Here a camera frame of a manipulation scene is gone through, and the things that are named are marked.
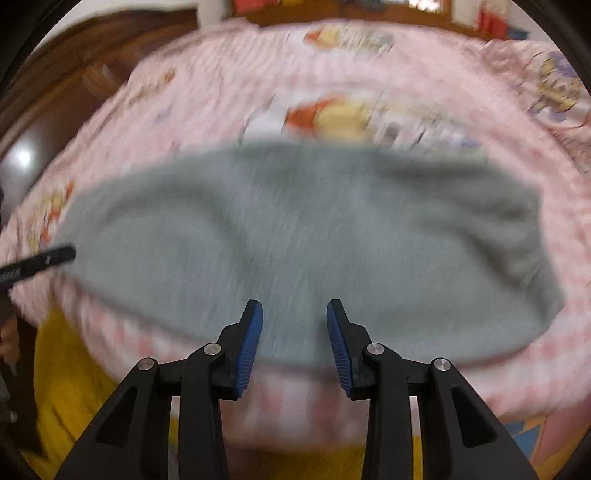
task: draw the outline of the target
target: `yellow cloth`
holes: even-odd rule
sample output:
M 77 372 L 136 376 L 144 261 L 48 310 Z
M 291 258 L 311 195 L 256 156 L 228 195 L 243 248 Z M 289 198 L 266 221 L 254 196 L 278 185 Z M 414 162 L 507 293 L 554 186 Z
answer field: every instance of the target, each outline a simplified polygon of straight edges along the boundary
M 23 455 L 42 480 L 54 478 L 76 439 L 115 389 L 110 379 L 88 354 L 78 334 L 59 309 L 53 309 L 37 332 L 34 392 L 37 428 L 43 455 Z M 171 422 L 176 441 L 177 422 Z M 550 480 L 566 462 L 580 438 L 566 445 L 543 465 L 540 478 Z M 421 480 L 420 438 L 413 438 L 414 480 Z M 252 480 L 359 480 L 363 449 L 334 453 L 259 453 Z

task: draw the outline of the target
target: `person's hand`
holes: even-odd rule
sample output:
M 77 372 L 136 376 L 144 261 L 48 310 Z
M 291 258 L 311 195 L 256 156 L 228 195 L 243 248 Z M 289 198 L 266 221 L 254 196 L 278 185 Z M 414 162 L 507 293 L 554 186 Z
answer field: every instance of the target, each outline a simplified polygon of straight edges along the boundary
M 20 356 L 17 318 L 11 317 L 0 328 L 0 358 L 5 362 L 16 362 Z

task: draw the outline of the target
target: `gingham pattern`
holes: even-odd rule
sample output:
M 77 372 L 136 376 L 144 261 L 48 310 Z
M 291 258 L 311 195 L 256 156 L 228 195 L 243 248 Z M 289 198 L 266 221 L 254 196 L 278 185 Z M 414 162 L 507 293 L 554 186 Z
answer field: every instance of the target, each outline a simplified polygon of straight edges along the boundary
M 244 22 L 227 22 L 164 47 L 136 68 L 47 169 L 1 236 L 0 259 L 30 253 L 23 227 L 28 216 L 44 193 L 68 181 L 75 198 L 108 178 L 163 162 L 171 151 L 228 144 L 279 89 L 386 90 L 438 105 L 468 124 L 493 161 L 542 195 L 541 223 L 566 307 L 530 346 L 485 366 L 465 367 L 466 378 L 506 419 L 582 400 L 591 392 L 591 193 L 585 178 L 524 112 L 512 87 L 491 72 L 482 57 L 484 43 L 421 27 L 371 27 L 393 34 L 387 54 L 315 50 L 287 38 L 306 26 L 259 30 Z M 213 340 L 181 338 L 126 317 L 55 273 L 19 284 L 12 298 L 36 323 L 55 299 L 92 356 L 116 379 L 142 357 L 172 361 Z M 223 406 L 227 437 L 272 447 L 362 442 L 364 413 L 366 404 L 348 401 L 333 376 L 260 364 L 245 398 Z

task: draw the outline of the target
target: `ridged blue pad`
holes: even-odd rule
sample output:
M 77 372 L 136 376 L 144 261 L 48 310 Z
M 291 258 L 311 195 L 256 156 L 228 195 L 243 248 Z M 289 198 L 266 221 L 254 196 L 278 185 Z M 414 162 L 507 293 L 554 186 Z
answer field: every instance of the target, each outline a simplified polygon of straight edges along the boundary
M 251 378 L 252 366 L 255 362 L 256 347 L 262 330 L 262 305 L 258 302 L 252 314 L 244 341 L 240 347 L 240 353 L 236 360 L 236 380 L 234 381 L 234 393 L 242 397 L 242 393 L 248 386 Z
M 347 396 L 351 396 L 351 389 L 353 387 L 351 379 L 351 360 L 343 332 L 341 332 L 339 321 L 336 319 L 335 311 L 329 303 L 326 307 L 326 326 L 329 331 L 330 345 L 333 349 L 333 356 L 335 358 L 336 371 L 339 375 L 340 386 L 347 392 Z

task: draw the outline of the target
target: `gray fabric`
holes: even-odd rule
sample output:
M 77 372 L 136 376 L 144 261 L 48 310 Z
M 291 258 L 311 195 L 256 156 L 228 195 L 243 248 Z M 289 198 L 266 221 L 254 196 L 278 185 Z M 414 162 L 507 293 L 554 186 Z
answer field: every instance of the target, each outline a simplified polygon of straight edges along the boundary
M 55 240 L 110 304 L 214 339 L 262 302 L 257 358 L 334 368 L 326 304 L 403 357 L 512 352 L 562 308 L 536 194 L 468 156 L 257 144 L 78 197 Z

